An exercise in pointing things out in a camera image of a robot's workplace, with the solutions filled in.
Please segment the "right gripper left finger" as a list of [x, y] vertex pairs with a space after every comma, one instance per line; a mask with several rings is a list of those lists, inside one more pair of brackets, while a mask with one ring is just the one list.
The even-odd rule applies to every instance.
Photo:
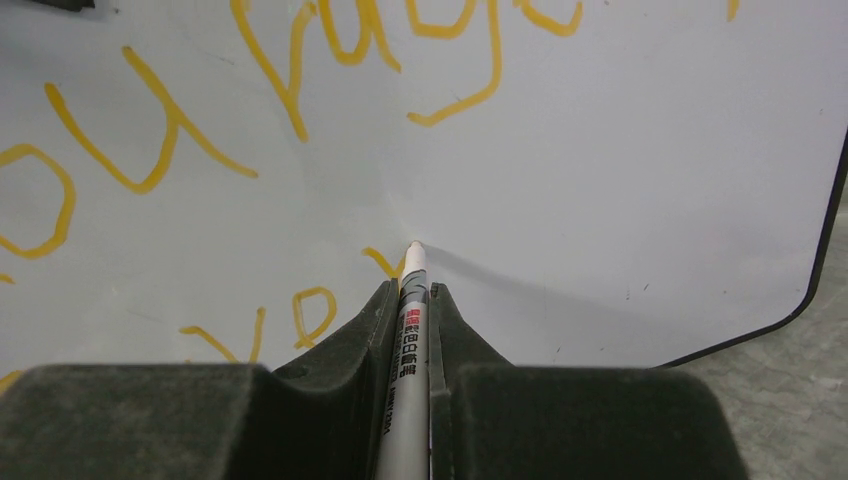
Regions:
[[1, 398], [5, 479], [369, 479], [398, 286], [286, 365], [53, 364]]

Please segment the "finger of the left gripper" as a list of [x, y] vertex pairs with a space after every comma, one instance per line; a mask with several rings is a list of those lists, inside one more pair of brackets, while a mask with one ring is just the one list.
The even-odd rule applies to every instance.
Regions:
[[94, 9], [94, 0], [32, 0], [33, 2], [65, 11], [83, 11]]

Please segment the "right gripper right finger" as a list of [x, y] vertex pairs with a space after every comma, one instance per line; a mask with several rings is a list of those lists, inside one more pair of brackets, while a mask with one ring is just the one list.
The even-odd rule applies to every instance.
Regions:
[[436, 283], [429, 304], [436, 479], [745, 479], [723, 409], [675, 370], [516, 366]]

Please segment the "yellow marker pen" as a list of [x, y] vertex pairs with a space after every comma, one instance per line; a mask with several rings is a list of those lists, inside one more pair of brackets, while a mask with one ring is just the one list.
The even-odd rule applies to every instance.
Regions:
[[429, 298], [425, 249], [414, 241], [407, 248], [400, 283], [376, 479], [430, 477]]

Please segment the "black-framed whiteboard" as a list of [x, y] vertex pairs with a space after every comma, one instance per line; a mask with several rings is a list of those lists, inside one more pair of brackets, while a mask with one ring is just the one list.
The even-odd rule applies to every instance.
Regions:
[[519, 364], [794, 317], [847, 127], [843, 1], [1, 5], [1, 379], [282, 365], [422, 243]]

